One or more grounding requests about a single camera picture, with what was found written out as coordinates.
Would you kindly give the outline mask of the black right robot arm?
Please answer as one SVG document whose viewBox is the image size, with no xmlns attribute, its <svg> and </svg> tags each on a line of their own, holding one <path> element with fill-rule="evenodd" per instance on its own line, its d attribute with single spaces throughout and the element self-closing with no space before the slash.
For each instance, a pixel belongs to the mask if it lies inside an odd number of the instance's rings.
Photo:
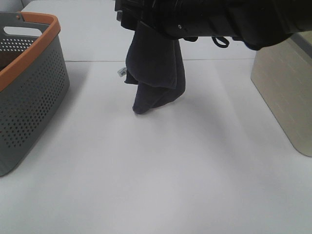
<svg viewBox="0 0 312 234">
<path fill-rule="evenodd" d="M 117 0 L 115 11 L 126 29 L 141 22 L 170 39 L 211 37 L 220 48 L 231 37 L 260 50 L 312 29 L 310 0 Z"/>
</svg>

